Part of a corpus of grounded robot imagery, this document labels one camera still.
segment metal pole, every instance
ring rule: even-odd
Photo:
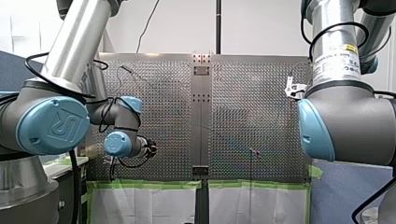
[[[216,2],[216,54],[221,54],[221,0]]]
[[[66,89],[81,92],[81,79],[97,51],[110,14],[108,1],[73,1],[41,75]]]

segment perforated metal panel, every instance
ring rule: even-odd
[[[298,62],[306,59],[213,57],[210,178],[302,182],[308,177],[297,104],[284,92]],[[306,82],[308,67],[294,67],[294,82]]]
[[[132,95],[142,99],[142,126],[139,134],[155,140],[159,153],[139,169],[116,167],[116,177],[184,180],[191,179],[191,56],[148,56],[105,54],[109,96]],[[125,65],[129,74],[120,66]],[[98,157],[91,161],[89,179],[108,179],[109,164],[103,142],[108,133],[93,128]],[[123,159],[138,164],[142,159]]]
[[[206,65],[210,73],[201,77],[194,75],[192,55],[105,54],[101,59],[110,65],[105,73],[109,96],[141,98],[139,133],[159,146],[154,159],[135,170],[117,168],[117,177],[191,180],[193,165],[208,165],[211,179],[306,181],[308,160],[300,146],[297,104],[284,92],[293,66],[294,82],[307,81],[310,69],[301,63],[305,58],[214,55]],[[119,69],[121,65],[133,73]],[[210,132],[208,139],[204,131]],[[89,179],[108,179],[106,133],[94,127],[93,136],[98,156],[91,160]]]

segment pegboard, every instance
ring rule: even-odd
[[[158,154],[139,169],[116,166],[118,178],[191,180],[191,56],[152,57],[139,54],[102,55],[108,96],[132,95],[143,101],[139,134],[154,140]],[[120,69],[131,69],[132,74]],[[96,158],[89,179],[108,179],[109,164],[103,150],[107,133],[92,127]],[[123,159],[136,165],[143,159]]]
[[[307,83],[309,68],[301,57],[213,57],[210,178],[306,181],[297,104],[284,90],[287,76]]]
[[[139,133],[159,146],[158,155],[147,164],[134,170],[116,168],[116,177],[191,180],[198,153],[200,158],[208,158],[199,161],[208,165],[212,179],[304,182],[308,178],[309,161],[300,146],[296,103],[286,99],[284,92],[293,66],[294,82],[307,81],[306,58],[213,55],[206,62],[209,87],[196,83],[200,80],[194,77],[197,62],[192,55],[102,54],[101,59],[109,63],[105,71],[108,95],[142,99]],[[132,74],[120,69],[122,65]],[[208,91],[204,92],[209,106],[195,101],[199,99],[192,91],[196,88]],[[196,122],[197,110],[200,118],[209,115],[207,124]],[[202,139],[208,144],[201,144],[197,152],[193,138],[203,136],[198,134],[203,130],[209,130]],[[90,161],[88,178],[108,179],[103,150],[107,133],[97,132],[97,127],[92,127],[92,133],[96,158]],[[250,153],[251,149],[262,157]]]

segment warning label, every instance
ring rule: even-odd
[[[322,55],[314,62],[314,74],[316,74],[316,77],[359,76],[361,74],[359,56],[350,49],[339,49]]]

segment black cable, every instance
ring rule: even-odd
[[[109,174],[110,182],[114,180],[113,176],[114,176],[115,166],[116,166],[116,158],[115,157],[111,157],[110,174]]]
[[[102,62],[102,61],[99,61],[99,60],[93,60],[95,63],[99,63],[99,64],[102,64],[102,65],[104,65],[105,67],[100,67],[100,70],[102,70],[102,71],[105,71],[107,68],[108,68],[108,63],[105,63],[105,62]]]
[[[102,118],[101,118],[100,123],[99,123],[99,133],[104,133],[108,129],[108,127],[110,126],[110,125],[106,124],[106,116],[110,112],[111,106],[114,105],[115,99],[113,97],[108,97],[107,100],[110,100],[110,103],[108,103],[106,112],[105,112],[105,106],[102,107],[102,112],[101,112]],[[102,125],[104,125],[104,124],[107,125],[107,126],[102,130]]]
[[[128,168],[128,169],[135,169],[135,168],[139,168],[142,165],[144,165],[149,160],[149,157],[146,157],[146,159],[143,162],[141,162],[135,166],[130,166],[130,165],[125,164],[125,162],[123,162],[120,158],[118,158],[118,160],[123,167]]]
[[[6,104],[8,104],[8,103],[11,103],[11,102],[15,101],[17,98],[18,98],[18,96],[13,96],[13,97],[9,97],[9,98],[7,98],[7,99],[2,99],[2,100],[0,101],[0,106],[6,105]]]
[[[339,22],[339,23],[333,24],[333,25],[327,27],[326,29],[323,29],[322,31],[320,31],[317,34],[317,36],[315,36],[315,38],[312,40],[312,44],[309,47],[309,59],[311,60],[311,62],[313,62],[314,47],[315,47],[315,44],[318,42],[318,40],[332,28],[337,27],[337,26],[343,26],[343,25],[353,25],[353,26],[357,26],[363,30],[365,37],[364,37],[363,41],[358,45],[358,48],[360,48],[367,42],[367,40],[369,38],[369,30],[363,24],[355,22],[355,21],[345,21],[345,22]]]
[[[152,9],[151,14],[150,14],[149,17],[148,17],[148,21],[146,22],[146,27],[145,27],[143,33],[139,36],[139,43],[137,44],[136,53],[138,53],[139,50],[140,50],[140,44],[142,43],[143,35],[144,35],[144,34],[146,33],[146,31],[147,31],[147,29],[148,29],[148,27],[149,27],[149,22],[151,21],[152,15],[154,14],[155,9],[157,8],[157,6],[158,6],[159,3],[160,3],[160,0],[157,0],[157,2],[155,3],[154,9]]]
[[[374,91],[374,94],[388,95],[388,96],[393,96],[393,98],[396,98],[396,92],[391,92],[391,91]]]
[[[303,39],[305,40],[306,43],[309,45],[312,44],[312,42],[306,37],[305,35],[305,30],[304,30],[304,20],[305,20],[305,15],[306,15],[306,9],[308,8],[309,1],[305,1],[305,5],[303,7],[302,15],[301,15],[301,23],[300,23],[300,29],[301,29],[301,35],[303,36]]]
[[[358,220],[356,219],[356,216],[370,203],[375,201],[377,198],[379,198],[383,193],[385,193],[388,189],[393,187],[393,185],[396,183],[396,177],[393,177],[384,187],[379,189],[375,194],[373,194],[369,199],[367,199],[364,203],[359,205],[358,208],[355,209],[352,213],[352,220],[355,224],[359,224]]]
[[[379,51],[381,51],[381,50],[388,44],[388,42],[390,41],[390,37],[391,37],[391,36],[392,36],[392,27],[390,26],[390,27],[389,27],[388,38],[387,38],[387,40],[385,41],[385,43],[381,46],[381,48],[379,48],[378,50],[374,51],[373,53],[370,53],[370,54],[367,54],[367,55],[363,55],[363,56],[361,56],[361,57],[359,57],[359,58],[360,58],[360,59],[362,59],[362,58],[368,58],[368,57],[371,57],[371,56],[377,54]]]
[[[79,180],[78,164],[77,164],[77,158],[76,158],[75,151],[70,150],[69,155],[70,155],[70,161],[72,163],[73,188],[74,188],[72,224],[77,224],[78,223],[78,210],[79,210],[79,204],[80,204],[80,193],[79,193],[80,180]]]
[[[59,86],[59,85],[57,85],[56,83],[54,83],[54,82],[52,82],[51,80],[49,80],[48,78],[46,78],[46,77],[44,77],[43,75],[41,75],[40,73],[38,73],[38,72],[32,67],[32,65],[29,64],[29,62],[32,61],[33,59],[35,59],[35,58],[41,58],[41,57],[43,57],[43,56],[48,56],[49,54],[50,54],[49,52],[45,52],[45,53],[40,53],[40,54],[35,54],[35,55],[32,55],[32,56],[29,56],[29,57],[27,57],[27,58],[25,59],[24,65],[25,65],[25,67],[26,67],[31,73],[33,73],[35,76],[37,76],[37,77],[43,79],[44,81],[48,82],[48,83],[49,83],[50,85],[52,85],[52,86],[55,86],[56,88],[59,88],[59,89],[61,89],[61,90],[63,90],[63,91],[66,91],[66,92],[72,92],[72,93],[74,93],[75,95],[82,96],[82,97],[86,97],[86,98],[95,98],[95,97],[96,97],[95,95],[84,94],[84,93],[77,92],[77,91],[70,91],[70,90],[68,90],[68,89],[66,89],[66,88],[64,88],[64,87],[62,87],[62,86]]]

